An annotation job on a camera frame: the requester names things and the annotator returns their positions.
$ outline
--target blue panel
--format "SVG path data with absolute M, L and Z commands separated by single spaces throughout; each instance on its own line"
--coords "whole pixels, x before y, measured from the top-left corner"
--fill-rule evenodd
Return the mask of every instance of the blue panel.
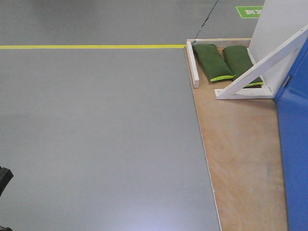
M 307 46 L 290 70 L 292 80 L 276 98 L 290 231 L 308 230 Z

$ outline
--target plywood board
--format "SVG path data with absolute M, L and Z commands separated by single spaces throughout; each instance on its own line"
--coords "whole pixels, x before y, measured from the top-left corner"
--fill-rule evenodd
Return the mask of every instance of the plywood board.
M 273 100 L 215 100 L 197 65 L 193 90 L 223 231 L 287 231 L 278 119 Z

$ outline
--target white wooden strip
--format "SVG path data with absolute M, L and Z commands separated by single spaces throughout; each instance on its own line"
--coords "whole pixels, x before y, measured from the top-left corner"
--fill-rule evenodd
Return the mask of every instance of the white wooden strip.
M 196 44 L 214 44 L 218 48 L 225 48 L 228 46 L 241 45 L 248 47 L 250 44 L 250 38 L 207 38 L 207 39 L 188 39 L 190 43 L 196 42 Z
M 198 88 L 200 84 L 196 60 L 193 55 L 193 48 L 190 41 L 186 41 L 186 52 L 188 56 L 189 69 L 192 74 L 192 86 L 193 88 Z
M 225 87 L 224 90 L 219 91 L 217 94 L 217 99 L 226 99 L 228 96 L 234 95 L 240 89 L 244 88 L 247 84 L 256 79 L 259 75 L 263 74 L 287 55 L 298 49 L 299 44 L 301 44 L 299 42 L 303 39 L 303 37 L 307 37 L 307 32 L 308 25 L 261 59 L 258 63 L 256 63 L 256 65 L 251 67 L 229 86 Z
M 220 96 L 224 89 L 215 89 L 216 99 L 219 100 L 235 100 L 235 99 L 272 99 L 274 98 L 271 90 L 266 88 L 244 88 L 231 96 Z

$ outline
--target green cushion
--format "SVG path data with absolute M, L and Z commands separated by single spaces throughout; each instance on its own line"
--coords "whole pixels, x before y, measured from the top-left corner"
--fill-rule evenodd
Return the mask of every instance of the green cushion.
M 209 81 L 215 82 L 234 77 L 214 44 L 196 44 L 193 46 L 193 51 Z
M 229 46 L 223 49 L 222 53 L 230 70 L 235 74 L 233 80 L 236 80 L 253 66 L 247 51 L 247 47 L 245 46 Z M 262 84 L 262 79 L 258 77 L 246 87 Z

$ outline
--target white wooden beam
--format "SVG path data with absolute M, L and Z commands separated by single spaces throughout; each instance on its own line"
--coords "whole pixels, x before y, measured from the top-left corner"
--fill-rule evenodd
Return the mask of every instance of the white wooden beam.
M 279 61 L 285 58 L 290 53 L 294 52 L 296 49 L 300 48 L 302 45 L 303 38 L 308 36 L 308 25 L 303 29 L 295 33 L 292 37 L 287 39 L 283 44 L 261 59 L 248 71 L 242 74 L 230 85 L 222 90 L 217 90 L 215 92 L 216 99 L 230 99 L 239 90 L 247 86 L 251 81 L 255 80 L 258 76 L 265 73 L 271 67 L 276 65 Z
M 193 55 L 192 43 L 190 41 L 186 41 L 186 55 L 188 58 L 188 69 L 190 71 L 191 79 L 192 79 L 192 87 L 198 88 L 200 84 L 199 74 L 197 70 L 196 60 Z

